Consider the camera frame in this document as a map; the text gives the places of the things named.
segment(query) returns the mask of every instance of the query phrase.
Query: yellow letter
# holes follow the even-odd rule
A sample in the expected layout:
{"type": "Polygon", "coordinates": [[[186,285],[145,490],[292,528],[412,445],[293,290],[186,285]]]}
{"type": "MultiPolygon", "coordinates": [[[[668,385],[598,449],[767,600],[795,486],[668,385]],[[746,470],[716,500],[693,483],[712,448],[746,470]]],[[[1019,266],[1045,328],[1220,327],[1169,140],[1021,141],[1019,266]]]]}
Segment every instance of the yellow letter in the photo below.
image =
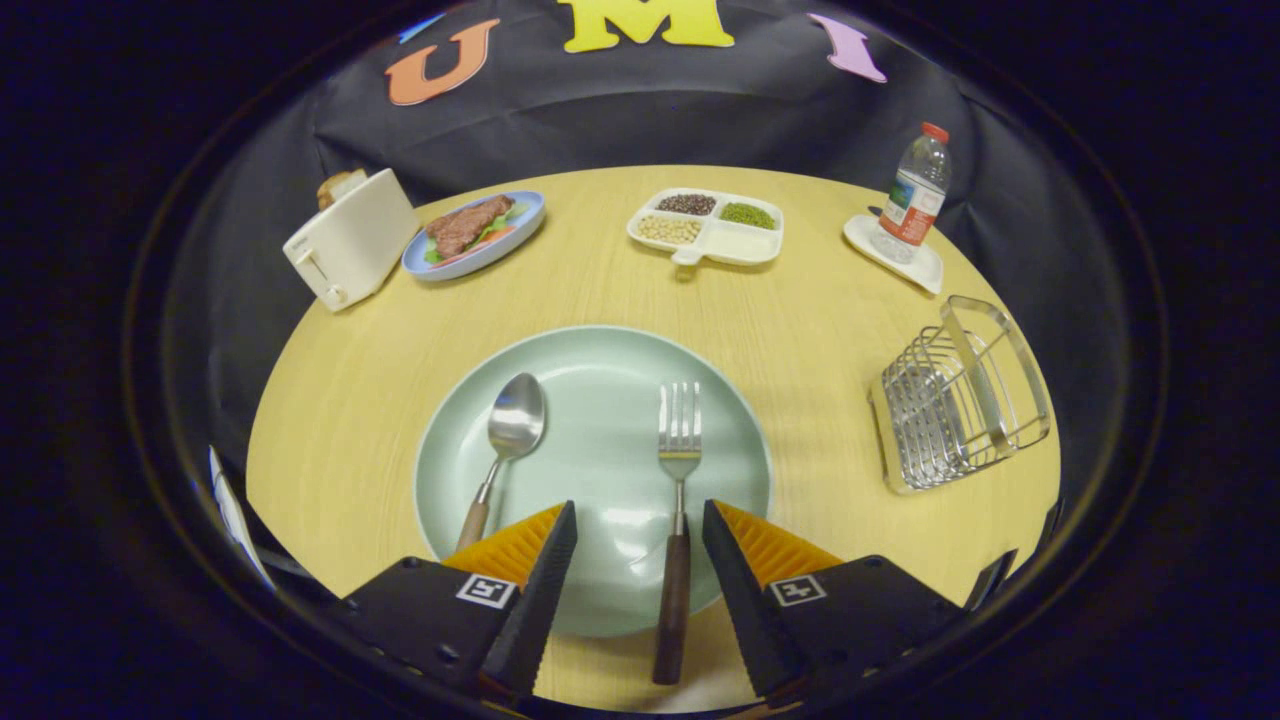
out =
{"type": "Polygon", "coordinates": [[[573,8],[573,38],[564,44],[568,53],[605,50],[617,45],[618,36],[604,27],[604,20],[640,44],[649,42],[662,20],[671,18],[671,27],[662,33],[662,38],[672,45],[733,45],[733,36],[721,27],[716,0],[556,1],[573,8]]]}

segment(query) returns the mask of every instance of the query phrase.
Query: soybean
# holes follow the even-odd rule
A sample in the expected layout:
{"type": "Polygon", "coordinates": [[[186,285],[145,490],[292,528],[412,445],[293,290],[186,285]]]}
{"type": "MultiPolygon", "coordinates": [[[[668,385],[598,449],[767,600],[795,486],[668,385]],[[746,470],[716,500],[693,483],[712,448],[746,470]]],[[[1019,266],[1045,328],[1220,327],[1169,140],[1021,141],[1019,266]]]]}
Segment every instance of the soybean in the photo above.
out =
{"type": "Polygon", "coordinates": [[[644,237],[649,240],[657,240],[658,242],[669,242],[672,245],[689,245],[698,237],[698,231],[701,229],[701,223],[698,220],[677,220],[673,218],[659,218],[657,215],[648,215],[640,218],[640,225],[637,231],[644,237]]]}

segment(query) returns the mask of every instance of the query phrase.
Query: light green plate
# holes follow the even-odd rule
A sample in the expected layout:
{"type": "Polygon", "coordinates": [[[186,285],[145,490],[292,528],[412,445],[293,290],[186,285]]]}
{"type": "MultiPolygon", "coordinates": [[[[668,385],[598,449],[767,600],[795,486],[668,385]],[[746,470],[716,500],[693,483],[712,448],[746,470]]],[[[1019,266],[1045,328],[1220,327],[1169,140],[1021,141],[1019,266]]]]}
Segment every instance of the light green plate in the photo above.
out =
{"type": "Polygon", "coordinates": [[[436,557],[453,552],[462,520],[494,451],[489,410],[518,373],[547,396],[547,429],[532,454],[503,466],[485,534],[572,500],[577,548],[553,630],[611,637],[658,624],[675,483],[658,465],[658,386],[701,383],[703,461],[685,483],[692,536],[690,606],[719,597],[701,543],[703,503],[728,502],[765,516],[773,466],[746,401],[684,347],[617,327],[576,327],[531,337],[498,352],[444,400],[422,438],[415,502],[436,557]]]}

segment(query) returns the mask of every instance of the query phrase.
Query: water bottle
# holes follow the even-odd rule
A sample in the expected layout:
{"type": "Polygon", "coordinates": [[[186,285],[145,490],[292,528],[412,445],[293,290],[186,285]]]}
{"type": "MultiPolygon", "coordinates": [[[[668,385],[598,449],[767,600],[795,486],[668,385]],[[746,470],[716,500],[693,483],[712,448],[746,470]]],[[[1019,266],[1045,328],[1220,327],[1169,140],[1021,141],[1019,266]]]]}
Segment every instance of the water bottle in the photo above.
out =
{"type": "Polygon", "coordinates": [[[915,256],[951,184],[947,131],[932,123],[923,123],[920,129],[924,135],[902,154],[879,228],[872,234],[876,250],[895,263],[910,263],[915,256]]]}

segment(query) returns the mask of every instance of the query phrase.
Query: fork tines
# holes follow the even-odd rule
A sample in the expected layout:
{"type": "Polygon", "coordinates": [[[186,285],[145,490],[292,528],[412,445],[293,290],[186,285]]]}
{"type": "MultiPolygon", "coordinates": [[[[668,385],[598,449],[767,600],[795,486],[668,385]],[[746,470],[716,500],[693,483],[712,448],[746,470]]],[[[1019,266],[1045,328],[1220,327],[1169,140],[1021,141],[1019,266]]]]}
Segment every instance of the fork tines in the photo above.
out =
{"type": "Polygon", "coordinates": [[[658,450],[660,452],[700,452],[703,448],[701,386],[678,382],[658,388],[658,450]]]}

